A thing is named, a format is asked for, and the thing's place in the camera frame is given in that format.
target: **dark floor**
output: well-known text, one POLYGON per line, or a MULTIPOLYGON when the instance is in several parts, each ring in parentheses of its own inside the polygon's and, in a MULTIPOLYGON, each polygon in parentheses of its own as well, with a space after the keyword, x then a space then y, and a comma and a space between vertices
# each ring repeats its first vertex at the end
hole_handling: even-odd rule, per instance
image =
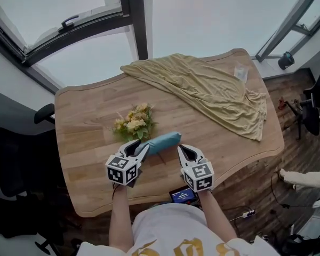
MULTIPOLYGON (((291 103, 294 99, 300 99, 302 91, 311 87, 313 82, 308 73, 302 70, 292 75, 267 80, 265 84, 274 106, 277 107, 280 97, 291 103)), ((290 124, 294 119, 288 107, 283 110, 276 109, 276 112, 281 128, 290 124)), ((273 244, 274 236, 282 239, 288 234, 285 228, 289 224, 294 224, 294 232, 297 232, 313 213, 312 208, 303 206, 310 206, 318 198, 319 189, 295 192, 289 185, 281 181, 277 182, 277 175, 274 175, 275 195, 280 203, 291 205, 291 208, 287 210, 275 201, 271 193, 270 179, 278 168, 298 172, 320 171, 320 135, 315 137, 307 133, 303 126, 302 139, 296 141, 297 126, 294 124, 283 131, 283 136, 285 148, 282 153, 249 164, 216 187, 213 192, 223 209, 246 205, 256 210, 255 216, 237 220, 237 231, 240 237, 247 241, 253 240, 256 234, 263 232, 270 236, 270 242, 273 244), (270 214, 270 210, 275 210, 277 217, 270 214)), ((130 206, 132 218, 151 205, 130 206)), ((225 211, 225 214, 229 219, 233 219, 245 211, 240 208, 225 211)), ((79 238, 95 245, 108 244, 110 212, 95 218, 80 218, 75 214, 69 214, 69 219, 80 223, 82 229, 67 228, 67 232, 64 233, 65 244, 59 247, 63 255, 72 253, 70 241, 73 238, 79 238)))

